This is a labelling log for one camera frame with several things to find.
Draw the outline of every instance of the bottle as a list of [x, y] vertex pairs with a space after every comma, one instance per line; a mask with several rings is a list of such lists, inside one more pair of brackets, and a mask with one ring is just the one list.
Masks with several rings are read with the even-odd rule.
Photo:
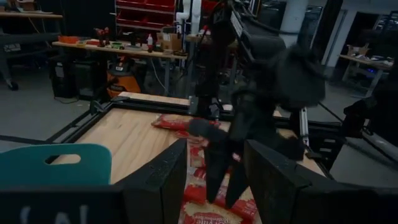
[[154, 39], [150, 34], [147, 39], [147, 44], [148, 44], [148, 52], [151, 53], [154, 49]]

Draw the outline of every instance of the workbench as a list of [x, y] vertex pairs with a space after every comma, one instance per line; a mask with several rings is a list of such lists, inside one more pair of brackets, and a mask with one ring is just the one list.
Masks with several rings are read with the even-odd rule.
[[34, 42], [43, 42], [43, 41], [53, 41], [56, 40], [57, 37], [61, 34], [59, 21], [62, 19], [62, 16], [55, 14], [39, 14], [39, 13], [22, 13], [22, 12], [0, 12], [1, 18], [26, 18], [26, 19], [57, 19], [56, 22], [56, 31], [53, 33], [44, 33], [44, 34], [5, 34], [0, 27], [0, 72], [3, 75], [3, 79], [6, 81], [8, 87], [12, 90], [17, 90], [18, 85], [15, 83], [12, 78], [8, 68], [7, 59], [22, 57], [32, 54], [44, 53], [48, 49], [36, 50], [33, 52], [6, 52], [4, 49], [5, 45], [9, 44], [29, 44]]
[[361, 72], [361, 73], [364, 73], [364, 74], [374, 75], [373, 73], [360, 68], [359, 67], [360, 65], [367, 65], [367, 66], [371, 66], [371, 67], [377, 69], [376, 76], [373, 78], [373, 81], [372, 81], [370, 87], [368, 88], [368, 92], [365, 95], [366, 98], [370, 97], [372, 95], [373, 90], [377, 86], [377, 83], [379, 82], [380, 78], [382, 77], [384, 71], [389, 71], [392, 68], [392, 66], [384, 65], [384, 64], [379, 63], [379, 62], [374, 62], [374, 61], [371, 61], [371, 60], [360, 59], [360, 58], [352, 57], [352, 56], [349, 56], [349, 55], [340, 55], [340, 58], [349, 60], [348, 67], [347, 67], [347, 69], [346, 69], [346, 71], [344, 73], [344, 76], [343, 76], [343, 82], [347, 81], [351, 70], [353, 70], [353, 73]]
[[[185, 90], [185, 97], [188, 97], [188, 95], [190, 94], [190, 89], [191, 89], [191, 82], [192, 82], [192, 76], [193, 76], [193, 68], [194, 68], [194, 64], [195, 64], [195, 58], [193, 58], [193, 56], [195, 55], [195, 51], [197, 48], [197, 43], [199, 43], [201, 39], [201, 35], [193, 35], [193, 34], [188, 34], [185, 38], [185, 41], [190, 43], [189, 46], [189, 59], [188, 62], [190, 62], [189, 66], [188, 66], [188, 75], [187, 75], [187, 89]], [[203, 38], [203, 41], [201, 44], [206, 44], [206, 45], [211, 45], [212, 41], [209, 35], [206, 35]], [[228, 46], [227, 49], [227, 53], [226, 53], [226, 58], [225, 58], [225, 65], [228, 63], [228, 59], [229, 59], [229, 53], [231, 50], [236, 50], [238, 48], [238, 41], [234, 41], [232, 44], [230, 44]], [[228, 86], [228, 93], [231, 94], [233, 86], [234, 86], [234, 82], [235, 82], [235, 78], [236, 78], [236, 69], [238, 66], [238, 59], [236, 58], [236, 56], [234, 55], [234, 60], [233, 60], [233, 64], [232, 64], [232, 68], [231, 68], [231, 73], [229, 75], [229, 86]]]
[[[54, 46], [61, 46], [61, 47], [71, 47], [71, 48], [77, 48], [77, 49], [85, 49], [85, 50], [97, 50], [97, 51], [102, 51], [102, 52], [110, 52], [110, 53], [116, 53], [116, 54], [123, 54], [123, 55], [136, 55], [136, 56], [143, 56], [143, 57], [150, 57], [150, 58], [163, 58], [166, 60], [166, 68], [165, 68], [165, 80], [164, 80], [164, 95], [167, 95], [169, 93], [169, 87], [170, 87], [170, 62], [172, 59], [180, 59], [180, 60], [186, 60], [186, 56], [178, 56], [178, 55], [172, 55], [172, 54], [163, 54], [162, 52], [151, 52], [149, 53], [147, 50], [140, 50], [140, 51], [133, 51], [133, 50], [120, 50], [120, 49], [113, 49], [110, 47], [98, 47], [97, 45], [90, 45], [90, 44], [85, 44], [85, 45], [78, 45], [78, 44], [67, 44], [63, 42], [53, 42], [52, 45]], [[145, 49], [147, 48], [146, 44], [142, 45], [142, 48]]]
[[[136, 171], [177, 140], [173, 131], [155, 128], [151, 122], [161, 113], [172, 112], [167, 109], [168, 106], [173, 106], [178, 112], [183, 111], [183, 108], [188, 108], [189, 105], [186, 99], [164, 96], [140, 93], [121, 93], [121, 96], [129, 97], [133, 101], [113, 103], [113, 106], [106, 107], [104, 112], [91, 118], [87, 124], [82, 125], [62, 141], [64, 143], [95, 143], [107, 147], [113, 157], [112, 184]], [[135, 100], [144, 103], [144, 106], [138, 104], [133, 106]], [[151, 107], [147, 104], [150, 102], [160, 104]], [[280, 113], [276, 111], [274, 116], [280, 116]], [[228, 130], [229, 124], [221, 120], [221, 129]], [[287, 138], [294, 136], [291, 130], [280, 129], [279, 132]], [[60, 156], [53, 161], [53, 164], [74, 162], [76, 158], [73, 156]], [[318, 164], [306, 156], [298, 163], [324, 175]]]

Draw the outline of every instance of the orange shop vacuum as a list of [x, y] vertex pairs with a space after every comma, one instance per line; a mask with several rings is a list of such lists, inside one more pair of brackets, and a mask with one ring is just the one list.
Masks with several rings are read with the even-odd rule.
[[147, 65], [138, 64], [128, 57], [120, 57], [108, 69], [107, 91], [110, 97], [121, 92], [146, 93], [144, 82]]

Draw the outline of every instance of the gray floor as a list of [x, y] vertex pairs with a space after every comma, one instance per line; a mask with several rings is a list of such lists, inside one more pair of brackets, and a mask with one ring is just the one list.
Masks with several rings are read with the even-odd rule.
[[[20, 86], [19, 91], [10, 91], [5, 84], [0, 82], [0, 135], [45, 140], [88, 109], [87, 101], [66, 105], [54, 100], [49, 75], [45, 70], [19, 68], [14, 69], [13, 72], [13, 77]], [[351, 94], [352, 92], [343, 88], [326, 85], [326, 98], [323, 104], [343, 119], [343, 108], [358, 100], [351, 98]], [[284, 116], [289, 115], [285, 111], [281, 111], [281, 113]], [[338, 121], [321, 107], [309, 108], [308, 119], [314, 121]], [[22, 145], [0, 141], [0, 152], [19, 146]], [[333, 175], [341, 177], [346, 182], [353, 181], [353, 183], [369, 185], [374, 182], [384, 181], [385, 178], [379, 180], [381, 176], [379, 171], [368, 168], [368, 162], [363, 163], [358, 160], [360, 156], [353, 153], [341, 153], [341, 155], [344, 154], [348, 156], [343, 156], [344, 158], [341, 159], [341, 161], [344, 161], [342, 166], [334, 167]], [[347, 166], [362, 167], [363, 169], [358, 169], [358, 172], [362, 175], [355, 173], [348, 175], [346, 172]], [[369, 179], [369, 181], [368, 179], [366, 181], [363, 180], [363, 178], [369, 176], [373, 176], [373, 178]], [[389, 176], [389, 180], [396, 176], [396, 172], [393, 172]]]

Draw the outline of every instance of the teal chair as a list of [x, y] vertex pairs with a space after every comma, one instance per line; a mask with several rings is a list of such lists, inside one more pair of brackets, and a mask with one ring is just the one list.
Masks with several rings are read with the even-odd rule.
[[[80, 156], [76, 164], [47, 164], [50, 156]], [[0, 153], [0, 188], [18, 185], [108, 185], [112, 154], [97, 144], [27, 146]]]

